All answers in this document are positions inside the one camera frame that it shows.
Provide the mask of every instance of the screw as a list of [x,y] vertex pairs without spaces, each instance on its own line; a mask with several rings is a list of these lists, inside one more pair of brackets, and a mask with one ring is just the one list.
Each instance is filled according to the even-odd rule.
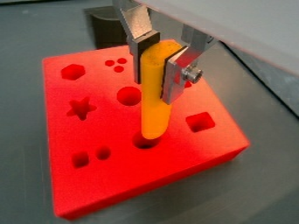
[[190,81],[193,84],[195,84],[203,75],[203,71],[195,66],[195,65],[189,65],[183,70],[182,70],[182,77],[186,81]]

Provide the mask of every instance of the yellow cylinder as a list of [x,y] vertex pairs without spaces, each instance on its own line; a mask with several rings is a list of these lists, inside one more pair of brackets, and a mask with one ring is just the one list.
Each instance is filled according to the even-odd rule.
[[161,99],[165,60],[181,49],[181,44],[167,40],[153,45],[142,55],[142,133],[147,139],[158,138],[169,127],[173,105]]

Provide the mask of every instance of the square hole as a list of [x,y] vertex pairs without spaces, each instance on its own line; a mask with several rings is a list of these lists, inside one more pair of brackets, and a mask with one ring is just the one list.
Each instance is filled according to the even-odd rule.
[[211,119],[209,112],[201,113],[198,115],[191,115],[186,117],[186,122],[194,133],[209,130],[215,127],[215,122]]
[[90,154],[83,151],[73,155],[71,158],[73,164],[75,168],[81,168],[90,164]]

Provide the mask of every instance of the red foam block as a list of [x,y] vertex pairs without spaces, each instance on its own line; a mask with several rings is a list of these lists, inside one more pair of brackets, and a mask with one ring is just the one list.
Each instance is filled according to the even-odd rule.
[[127,46],[43,62],[55,214],[69,220],[231,160],[249,140],[205,81],[186,85],[161,139],[141,135]]

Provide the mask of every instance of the circular hole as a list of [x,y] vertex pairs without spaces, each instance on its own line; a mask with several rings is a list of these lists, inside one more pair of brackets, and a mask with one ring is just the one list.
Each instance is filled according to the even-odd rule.
[[149,150],[153,149],[161,143],[161,140],[161,137],[155,139],[146,139],[143,137],[142,132],[139,131],[134,136],[134,145],[141,150]]
[[142,101],[142,92],[137,87],[123,87],[117,93],[118,101],[126,106],[135,106]]
[[115,72],[117,73],[123,73],[125,72],[125,68],[122,66],[117,66],[115,67]]
[[103,146],[101,149],[98,149],[98,159],[106,160],[110,158],[111,150],[107,146]]
[[106,66],[113,67],[115,65],[115,61],[113,59],[106,61]]
[[118,61],[117,61],[119,64],[126,64],[127,63],[127,59],[118,59]]

